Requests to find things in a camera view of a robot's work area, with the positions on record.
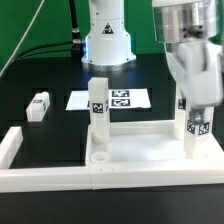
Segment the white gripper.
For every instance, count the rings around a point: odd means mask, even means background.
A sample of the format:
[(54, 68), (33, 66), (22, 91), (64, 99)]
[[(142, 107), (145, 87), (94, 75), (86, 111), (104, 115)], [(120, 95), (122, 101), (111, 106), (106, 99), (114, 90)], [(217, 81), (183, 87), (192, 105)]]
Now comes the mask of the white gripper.
[(222, 47), (208, 40), (193, 39), (177, 45), (167, 44), (165, 49), (169, 71), (193, 107), (190, 120), (194, 125), (201, 125), (204, 108), (220, 105), (223, 100)]

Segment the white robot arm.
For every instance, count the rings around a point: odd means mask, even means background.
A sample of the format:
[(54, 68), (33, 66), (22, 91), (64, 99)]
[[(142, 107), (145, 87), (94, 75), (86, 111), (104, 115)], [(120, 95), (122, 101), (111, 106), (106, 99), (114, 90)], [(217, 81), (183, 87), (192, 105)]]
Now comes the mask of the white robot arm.
[[(88, 0), (90, 32), (82, 63), (97, 71), (119, 70), (136, 59), (124, 28), (124, 0)], [(191, 121), (222, 103), (223, 47), (218, 34), (217, 0), (152, 0), (155, 37), (164, 44), (169, 71), (190, 104)]]

